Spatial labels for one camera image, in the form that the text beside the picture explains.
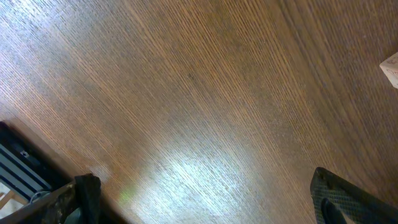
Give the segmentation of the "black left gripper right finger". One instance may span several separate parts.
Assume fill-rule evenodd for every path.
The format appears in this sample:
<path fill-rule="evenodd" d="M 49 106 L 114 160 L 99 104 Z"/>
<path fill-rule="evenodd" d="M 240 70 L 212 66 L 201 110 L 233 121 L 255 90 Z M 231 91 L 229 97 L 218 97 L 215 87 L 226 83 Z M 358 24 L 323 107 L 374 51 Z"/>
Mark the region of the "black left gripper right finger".
<path fill-rule="evenodd" d="M 323 167 L 310 184 L 315 218 L 321 223 L 397 223 L 397 209 Z"/>

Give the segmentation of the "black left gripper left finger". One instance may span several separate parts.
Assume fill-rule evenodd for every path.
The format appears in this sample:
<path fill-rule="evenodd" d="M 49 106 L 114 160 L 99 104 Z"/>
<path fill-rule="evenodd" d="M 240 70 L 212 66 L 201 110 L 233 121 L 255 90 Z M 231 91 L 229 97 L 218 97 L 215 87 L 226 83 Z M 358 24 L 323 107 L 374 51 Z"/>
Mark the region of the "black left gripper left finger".
<path fill-rule="evenodd" d="M 1 219 L 4 224 L 90 223 L 100 220 L 101 181 L 93 174 L 76 176 L 58 190 Z"/>

